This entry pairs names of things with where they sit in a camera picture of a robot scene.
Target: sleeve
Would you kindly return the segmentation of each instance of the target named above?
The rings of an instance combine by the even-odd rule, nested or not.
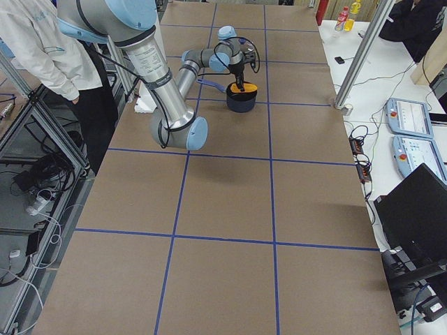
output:
[[[413,15],[402,15],[394,22],[386,21],[379,36],[393,42],[402,42],[430,31],[439,11],[437,8],[424,8]]]
[[[42,84],[67,100],[75,100],[79,91],[43,51],[41,40],[30,20],[0,11],[0,37],[23,67]]]

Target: red bottle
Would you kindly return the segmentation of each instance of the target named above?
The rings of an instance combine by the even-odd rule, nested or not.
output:
[[[341,11],[341,13],[338,15],[337,24],[335,25],[335,31],[343,30],[344,23],[348,19],[348,15],[349,15],[348,10],[349,10],[349,7],[345,6],[345,7],[343,7],[343,10]]]

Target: black cable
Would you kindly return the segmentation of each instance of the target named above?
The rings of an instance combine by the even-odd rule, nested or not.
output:
[[[161,101],[160,96],[155,92],[155,90],[152,90],[151,92],[153,93],[155,99],[158,101],[159,106],[161,108],[161,112],[163,113],[165,121],[166,121],[166,128],[168,130],[168,137],[166,138],[166,142],[163,141],[163,135],[159,132],[160,146],[162,149],[165,149],[169,144],[170,132],[171,132],[168,115],[166,114],[165,105],[164,105],[163,101]]]
[[[355,137],[354,137],[354,136],[353,136],[354,131],[356,131],[356,130],[359,129],[359,128],[365,128],[365,129],[366,129],[366,133],[365,133],[364,135],[359,135],[359,136],[355,136]],[[361,125],[356,126],[355,128],[352,129],[351,133],[349,134],[349,138],[352,139],[352,140],[357,140],[357,141],[359,141],[360,145],[363,146],[363,143],[365,142],[365,138],[366,138],[368,135],[371,135],[371,134],[369,134],[369,129],[368,129],[368,127],[367,127],[366,125],[364,125],[364,124],[361,124]]]
[[[260,57],[259,57],[259,51],[258,51],[258,48],[256,47],[256,45],[253,43],[253,42],[251,42],[248,38],[245,38],[245,37],[243,37],[243,36],[234,36],[234,37],[229,37],[229,38],[226,38],[225,40],[234,40],[234,39],[239,39],[239,40],[246,40],[248,43],[250,43],[251,45],[253,45],[253,47],[254,47],[254,49],[255,49],[255,52],[256,52],[256,56],[257,56],[257,58],[258,58],[258,67],[257,67],[257,69],[253,69],[253,72],[254,73],[258,73],[259,72],[259,70],[260,70],[260,68],[261,68],[261,60],[260,60]],[[222,63],[222,65],[223,66],[225,66],[226,67],[226,69],[228,70],[228,71],[230,71],[230,68],[221,60],[221,58],[217,55],[217,53],[216,53],[216,49],[217,49],[217,47],[218,46],[220,46],[220,45],[224,45],[223,43],[221,43],[221,42],[219,42],[219,43],[217,43],[216,44],[216,46],[214,46],[214,49],[212,50],[213,51],[213,54],[214,54],[214,56],[216,56],[216,58]]]
[[[371,210],[371,213],[372,213],[372,222],[371,222],[371,225],[374,225],[375,223],[376,223],[376,214],[374,213],[374,210],[372,209],[372,206],[371,206],[371,204],[369,203],[369,197],[371,197],[371,194],[372,194],[372,182],[371,182],[371,191],[370,192],[368,192],[368,193],[366,193],[366,186],[365,186],[365,184],[362,184],[363,185],[363,192],[364,192],[364,194],[365,194],[365,202],[366,202],[366,205],[369,207],[369,209]]]
[[[118,63],[117,61],[114,61],[113,59],[111,59],[110,57],[104,56],[104,54],[101,54],[100,52],[97,52],[96,49],[94,47],[88,47],[91,51],[97,53],[100,57],[103,57],[104,59],[107,59],[109,62],[113,63],[114,65],[118,65],[120,68],[123,68],[124,70],[126,70],[127,72],[129,72],[130,74],[141,78],[139,75],[137,75],[136,73],[134,73],[130,68],[127,68],[124,65],[121,65],[120,63]]]
[[[424,73],[425,80],[427,80],[427,83],[430,85],[430,81],[428,80],[427,73],[425,73],[425,56],[424,56],[424,58],[422,58],[422,72]],[[428,111],[432,110],[432,106],[430,105],[430,103],[428,102],[428,100],[426,100],[425,102],[426,102],[426,103],[428,104],[428,106],[429,106],[429,110],[428,110]]]
[[[404,79],[404,77],[405,77],[405,73],[408,72],[408,71],[410,70],[410,68],[412,68],[415,64],[416,64],[416,63],[415,63],[414,61],[412,61],[412,62],[410,63],[410,65],[408,65],[408,67],[406,68],[406,70],[400,73],[400,74],[403,73],[404,75],[402,76],[402,78],[400,78],[399,82],[398,82],[398,83],[396,84],[396,86],[394,87],[393,92],[391,92],[390,98],[394,95],[394,93],[396,92],[396,89],[398,88],[398,86],[400,85],[400,83],[402,82],[402,80]],[[381,125],[382,125],[383,109],[385,108],[385,106],[386,106],[386,102],[383,104],[383,106],[382,106],[379,110],[377,110],[377,112],[372,113],[372,114],[371,114],[371,117],[369,118],[369,120],[370,120],[370,121],[376,126],[376,128],[377,128],[377,130],[376,130],[374,133],[370,134],[370,135],[376,135],[376,134],[377,134],[376,139],[374,140],[374,144],[372,145],[371,164],[372,164],[372,162],[373,162],[373,160],[374,160],[374,148],[376,147],[377,140],[379,139],[379,130],[380,130],[380,127],[381,127]],[[376,122],[376,119],[374,118],[374,115],[377,114],[377,113],[379,113],[379,112],[381,112],[381,116],[380,116],[380,119],[379,119],[379,123],[377,123],[377,122]]]
[[[13,174],[19,174],[19,172],[15,172],[15,171],[1,171],[0,174],[2,173],[13,173]]]
[[[39,140],[36,135],[32,132],[31,129],[29,129],[28,125],[24,125],[24,128],[28,131],[28,133],[35,139],[38,143],[41,144],[41,149],[46,154],[55,153],[53,149],[51,149],[49,146],[47,146],[43,141]]]
[[[427,287],[428,284],[425,284],[423,287],[421,287],[418,293],[416,294],[416,297],[414,298],[413,310],[411,311],[411,335],[414,335],[414,315],[416,314],[416,305],[418,303],[418,298],[421,292],[425,290]]]
[[[12,93],[0,93],[0,96],[10,96],[10,98],[8,98],[6,100],[0,100],[0,103],[7,103],[8,101],[14,101],[14,105],[15,105],[15,99],[17,98],[17,96],[15,96],[15,94],[12,94]]]

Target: wire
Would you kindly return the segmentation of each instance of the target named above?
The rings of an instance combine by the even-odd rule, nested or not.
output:
[[[374,213],[374,210],[372,209],[372,206],[371,206],[371,204],[369,203],[369,197],[371,196],[371,194],[372,194],[372,182],[370,183],[371,184],[371,190],[367,193],[366,192],[366,186],[365,186],[365,184],[362,184],[363,185],[363,193],[365,194],[365,202],[366,202],[366,205],[369,207],[369,209],[371,210],[371,213],[372,213],[372,221],[371,221],[371,225],[374,225],[375,223],[376,223],[376,214]]]
[[[415,65],[416,63],[414,62],[414,61],[411,61],[411,63],[407,66],[407,68],[406,68],[406,70],[404,70],[403,72],[400,72],[400,73],[398,73],[398,74],[404,74],[403,76],[402,76],[402,78],[400,78],[400,80],[399,80],[399,82],[396,84],[396,86],[394,87],[394,89],[393,89],[393,92],[391,92],[391,95],[390,95],[390,98],[394,95],[394,93],[396,92],[396,89],[397,89],[397,87],[400,85],[400,83],[402,82],[402,80],[404,79],[404,77],[405,77],[405,73],[406,72],[408,72],[414,65]],[[371,157],[371,164],[372,164],[372,162],[374,161],[374,150],[375,150],[375,147],[376,147],[376,144],[377,144],[377,140],[379,139],[379,130],[380,130],[380,127],[381,127],[381,125],[382,125],[382,118],[383,118],[383,109],[385,108],[385,106],[386,106],[386,102],[382,105],[382,107],[379,109],[379,110],[377,110],[376,112],[374,112],[374,113],[372,113],[371,114],[371,117],[369,118],[369,120],[376,126],[376,128],[377,128],[377,130],[374,132],[374,133],[372,133],[372,134],[370,134],[370,135],[376,135],[377,134],[377,136],[376,136],[376,138],[375,138],[375,140],[374,140],[374,144],[372,145],[372,157]],[[378,114],[379,112],[381,112],[381,115],[380,115],[380,119],[379,119],[379,122],[377,123],[377,120],[374,118],[374,115],[375,114]]]
[[[235,37],[230,37],[230,38],[226,38],[225,40],[234,40],[234,39],[239,39],[239,40],[246,40],[248,43],[250,43],[251,45],[253,45],[253,47],[254,47],[254,49],[255,49],[255,52],[256,52],[256,56],[257,56],[257,58],[258,58],[258,67],[257,68],[253,68],[253,72],[254,73],[258,73],[259,72],[259,70],[261,69],[261,59],[260,59],[260,57],[259,57],[259,51],[258,51],[258,48],[256,47],[256,45],[253,43],[253,42],[251,42],[248,38],[245,38],[245,37],[243,37],[243,36],[235,36]],[[213,51],[213,54],[216,56],[216,58],[222,63],[222,65],[223,66],[225,66],[226,67],[226,69],[228,70],[228,71],[230,71],[230,68],[220,59],[220,57],[217,55],[217,53],[216,53],[216,49],[218,48],[218,46],[220,46],[220,45],[224,45],[223,43],[221,43],[221,42],[219,42],[219,43],[217,43],[216,44],[216,46],[214,47],[214,49],[212,50]],[[230,71],[230,73],[221,73],[222,75],[230,75],[231,74],[231,71]]]
[[[50,237],[50,244],[58,244],[57,252],[56,252],[54,259],[52,261],[50,261],[48,264],[46,264],[45,266],[39,267],[38,265],[34,264],[33,255],[31,255],[31,265],[33,266],[34,269],[47,269],[48,267],[53,265],[53,263],[56,262],[57,258],[59,257],[59,253],[61,251],[61,246],[62,246],[62,227],[61,227],[61,224],[59,223],[59,221],[56,220],[55,218],[53,218],[49,215],[46,215],[46,214],[42,214],[42,213],[38,213],[38,214],[43,216],[46,219],[49,219],[48,223],[53,224],[58,228],[58,233],[54,233]]]
[[[9,274],[13,275],[17,280],[19,280],[19,281],[23,281],[23,282],[26,283],[27,285],[31,286],[31,287],[34,289],[34,291],[36,291],[36,295],[37,295],[37,298],[38,298],[38,300],[39,300],[39,304],[41,305],[41,308],[43,308],[43,302],[42,302],[41,294],[39,293],[37,287],[36,287],[31,281],[26,281],[26,280],[24,280],[23,278],[20,278],[19,276],[17,276],[17,275],[14,274],[13,272],[11,272],[10,270],[4,269],[4,268],[2,268],[2,267],[0,267],[0,270],[7,271]],[[37,325],[37,321],[35,321],[35,323],[33,323],[33,324],[32,324],[31,326],[29,326],[28,328],[21,330],[21,331],[18,332],[16,335],[24,334],[24,333],[26,333],[27,331],[29,331],[31,328],[33,328],[34,326],[36,326],[36,325]]]
[[[413,310],[411,311],[411,335],[414,335],[414,315],[416,314],[416,304],[418,303],[419,295],[423,290],[425,290],[428,287],[428,285],[429,284],[427,283],[423,287],[421,287],[418,293],[416,294],[416,297],[414,298]]]
[[[1,171],[0,174],[2,173],[13,173],[13,174],[19,174],[19,172],[16,171]]]
[[[6,100],[0,100],[0,103],[7,103],[8,101],[14,101],[14,105],[15,105],[15,99],[17,98],[17,96],[15,96],[15,94],[12,94],[12,93],[0,93],[0,96],[10,96],[10,98],[8,98]]]
[[[425,77],[425,79],[427,80],[428,85],[430,85],[430,81],[428,80],[427,73],[425,73],[425,55],[424,55],[424,58],[422,58],[422,72],[424,73],[424,77]],[[426,103],[428,104],[428,106],[429,106],[429,110],[428,110],[428,111],[432,110],[432,106],[430,105],[430,103],[428,102],[428,100],[426,100],[425,102],[426,102]]]
[[[113,63],[114,65],[118,65],[120,68],[123,68],[124,70],[126,70],[126,71],[129,72],[130,74],[132,74],[132,75],[134,75],[134,76],[136,76],[136,77],[142,79],[140,75],[137,75],[136,73],[134,73],[130,68],[127,68],[126,66],[121,65],[120,63],[118,63],[117,61],[114,61],[114,60],[111,59],[110,57],[104,56],[104,54],[101,54],[100,52],[96,51],[96,50],[95,50],[93,47],[91,47],[91,46],[89,46],[88,48],[89,48],[91,51],[97,53],[100,57],[103,57],[104,59],[107,59],[109,62]]]
[[[165,105],[164,105],[163,101],[161,101],[161,99],[160,99],[160,96],[155,92],[154,89],[151,90],[151,92],[154,94],[155,99],[157,99],[157,101],[158,101],[158,103],[160,105],[160,108],[161,108],[161,112],[163,113],[165,121],[166,121],[166,129],[168,131],[168,136],[166,138],[166,142],[164,142],[163,135],[161,134],[161,132],[159,132],[159,140],[160,140],[161,148],[165,149],[168,146],[168,144],[169,144],[170,132],[171,132],[170,124],[169,124],[169,120],[168,120],[168,115],[166,113]]]

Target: white cable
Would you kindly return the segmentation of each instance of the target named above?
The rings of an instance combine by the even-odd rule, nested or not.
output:
[[[43,216],[45,218],[50,219],[48,221],[48,223],[51,223],[52,225],[56,225],[57,228],[59,229],[59,233],[57,233],[57,234],[54,233],[50,237],[50,244],[59,244],[58,248],[57,248],[56,255],[55,255],[54,259],[51,262],[46,264],[44,267],[39,267],[38,265],[34,264],[34,262],[33,262],[33,255],[31,255],[31,257],[30,257],[30,262],[31,262],[31,265],[33,266],[34,269],[47,269],[48,267],[53,265],[53,263],[56,262],[57,258],[59,257],[59,252],[61,251],[61,247],[62,247],[62,227],[61,227],[61,224],[59,223],[59,221],[56,220],[55,218],[53,218],[53,217],[51,217],[49,215],[46,215],[46,214],[42,214],[42,213],[39,213],[39,215],[41,215],[41,216]]]
[[[38,300],[39,300],[39,304],[41,305],[41,308],[43,308],[43,302],[42,302],[41,294],[39,293],[37,287],[36,287],[32,282],[30,282],[30,281],[26,281],[26,280],[24,280],[23,278],[20,278],[18,275],[14,274],[14,273],[11,272],[10,270],[4,269],[3,267],[0,267],[0,270],[4,270],[4,271],[8,272],[9,274],[11,274],[11,275],[13,275],[15,278],[17,278],[19,281],[23,281],[23,282],[26,283],[27,285],[30,285],[30,286],[36,291],[37,298],[38,298]],[[35,323],[33,323],[33,324],[32,324],[31,326],[29,326],[28,328],[26,328],[26,329],[24,329],[24,330],[18,332],[17,335],[20,335],[20,334],[23,334],[23,333],[29,331],[29,330],[30,330],[32,327],[34,327],[35,325],[37,325],[37,321],[35,321]]]

